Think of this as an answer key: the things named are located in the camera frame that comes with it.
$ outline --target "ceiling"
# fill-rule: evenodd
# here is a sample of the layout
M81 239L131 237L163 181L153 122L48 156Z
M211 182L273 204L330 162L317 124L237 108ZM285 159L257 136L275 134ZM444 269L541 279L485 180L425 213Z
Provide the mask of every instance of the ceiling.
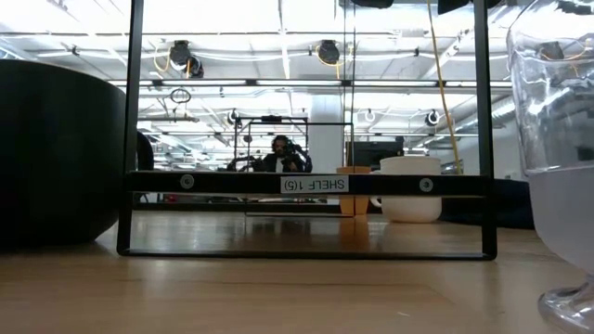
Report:
M126 79L130 0L0 0L0 4L0 58L52 63L115 84ZM503 5L489 10L494 82L509 78L505 38L521 9ZM462 81L458 84L468 86L446 90L445 95L456 128L464 134L474 133L476 124L472 11L472 6L466 6L438 17L436 4L432 5L444 80ZM175 40L190 41L192 52L202 62L205 80L437 79L424 1L396 1L384 10L353 10L352 6L343 10L335 0L145 0L143 33L141 80L186 77L167 64L166 54ZM343 64L338 70L316 56L321 40L337 42ZM343 97L346 119L353 111L358 140L381 140L371 135L377 133L442 133L446 125L441 121L429 128L424 123L432 109L443 113L436 89L356 88L353 98L350 89L214 84L187 87L191 100L173 114L177 105L167 96L175 88L141 88L138 127L154 134L153 140L166 143L163 152L171 149L173 154L185 155L190 164L222 166L233 156L232 148L226 145L233 139L227 134L232 132L226 123L230 111L240 116L303 117L312 112L312 98L317 94ZM497 116L513 111L509 95L509 87L494 90L492 98L499 103L498 109L494 107ZM165 119L174 115L175 122ZM297 141L304 140L295 126L258 131L283 131L293 134ZM263 136L252 144L268 147L269 140ZM427 144L431 149L431 143L423 138L411 137L407 142L411 147L424 148Z

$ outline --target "person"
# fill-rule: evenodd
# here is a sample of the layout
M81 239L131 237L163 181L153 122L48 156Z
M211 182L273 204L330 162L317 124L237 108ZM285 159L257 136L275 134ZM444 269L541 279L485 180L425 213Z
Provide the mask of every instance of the person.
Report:
M264 158L264 165L270 173L303 173L303 161L290 147L291 141L285 135L277 135L272 141L272 151Z

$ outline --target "white ceiling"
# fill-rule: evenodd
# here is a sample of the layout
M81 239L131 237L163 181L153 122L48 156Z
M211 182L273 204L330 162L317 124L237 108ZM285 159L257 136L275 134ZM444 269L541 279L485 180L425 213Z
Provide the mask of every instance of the white ceiling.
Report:
M48 0L0 0L0 56L2 50L10 51L21 58L65 66L105 80L124 80L130 0L64 0L63 3L68 13L52 6ZM171 67L168 71L159 71L154 63L165 67L166 57L153 56L156 52L166 52L174 40L189 40L191 49L203 63L205 79L335 80L335 67L322 64L315 52L309 56L310 48L315 51L322 39L337 41L339 48L355 45L355 56L342 60L345 64L340 67L340 79L436 79L424 1L396 1L391 9L359 8L355 14L350 9L346 19L335 0L282 0L280 3L284 34L280 33L278 0L145 0L141 79L184 78L183 73ZM490 10L493 81L507 80L509 76L505 37L520 10L518 6ZM433 5L432 12L444 79L475 80L472 7L437 17ZM80 56L67 54L74 47ZM288 62L283 62L283 47L286 47ZM257 97L245 96L257 90L228 87L226 97L221 98L217 96L218 87L202 87L200 91L192 91L197 95L183 108L183 113L200 122L151 122L150 129L202 132L214 128L221 131L225 129L219 129L220 122L214 121L212 112L223 120L232 109L252 116L291 113L286 91L266 90ZM302 111L308 114L312 94L307 90L291 94L293 115L300 116ZM355 127L360 132L423 131L424 113L420 111L443 109L438 94L395 94L382 90L357 92L353 106L350 97L345 100L345 110L353 108L355 111ZM474 100L474 96L468 94L446 96L447 105L459 123L475 112ZM164 101L171 111L174 104L166 98ZM141 97L139 105L140 117L166 116L154 97ZM369 109L377 112L374 122L365 120L363 111ZM202 145L201 149L224 148L220 141L208 137L178 139L191 148L198 141L210 143Z

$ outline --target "glass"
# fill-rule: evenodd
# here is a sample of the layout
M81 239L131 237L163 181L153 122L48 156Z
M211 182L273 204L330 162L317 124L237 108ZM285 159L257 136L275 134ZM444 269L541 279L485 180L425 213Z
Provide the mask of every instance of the glass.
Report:
M570 333L594 333L594 53L591 0L537 0L510 28L508 47L523 169L536 231L589 273L577 289L539 300L541 314Z

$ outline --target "white mug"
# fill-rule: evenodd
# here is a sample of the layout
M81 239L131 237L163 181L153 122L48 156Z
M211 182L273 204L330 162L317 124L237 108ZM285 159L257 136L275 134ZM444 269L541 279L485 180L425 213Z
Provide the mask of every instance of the white mug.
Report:
M381 169L371 173L384 175L439 175L441 161L432 157L393 157L380 161ZM442 213L441 198L384 197L381 203L371 198L391 222L431 223Z

